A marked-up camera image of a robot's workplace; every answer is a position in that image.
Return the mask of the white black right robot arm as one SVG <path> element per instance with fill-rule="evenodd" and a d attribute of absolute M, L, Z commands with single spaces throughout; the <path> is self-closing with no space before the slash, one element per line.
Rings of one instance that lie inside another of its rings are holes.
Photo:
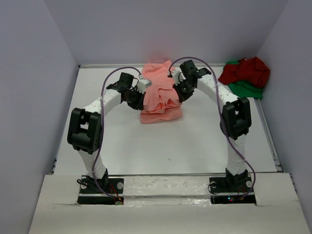
<path fill-rule="evenodd" d="M 179 102 L 185 102 L 196 89 L 207 95 L 217 106 L 220 129 L 227 141 L 227 166 L 225 176 L 211 177 L 208 191 L 220 193 L 243 193 L 253 190 L 245 154 L 246 135 L 252 125 L 251 108 L 248 98 L 240 98 L 218 83 L 216 74 L 210 65 L 197 68 L 192 57 L 186 57 L 179 70 L 169 67 L 167 75 L 173 79 Z"/>

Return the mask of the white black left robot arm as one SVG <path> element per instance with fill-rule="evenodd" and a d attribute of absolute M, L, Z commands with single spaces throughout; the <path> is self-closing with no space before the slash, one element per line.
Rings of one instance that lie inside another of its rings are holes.
<path fill-rule="evenodd" d="M 143 110 L 146 89 L 152 85 L 143 75 L 137 78 L 122 72 L 115 83 L 102 87 L 100 97 L 84 108 L 74 108 L 70 115 L 67 142 L 78 152 L 86 168 L 86 176 L 77 182 L 108 197 L 111 188 L 108 170 L 100 157 L 104 138 L 104 118 L 125 102 L 134 110 Z"/>

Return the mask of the pink t shirt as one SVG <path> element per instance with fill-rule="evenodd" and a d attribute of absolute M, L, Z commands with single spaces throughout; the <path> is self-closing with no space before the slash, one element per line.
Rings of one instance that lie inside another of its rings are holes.
<path fill-rule="evenodd" d="M 173 88 L 174 81 L 167 77 L 172 62 L 145 64 L 142 75 L 152 82 L 146 89 L 140 123 L 154 124 L 163 121 L 177 120 L 183 117 L 181 103 Z"/>

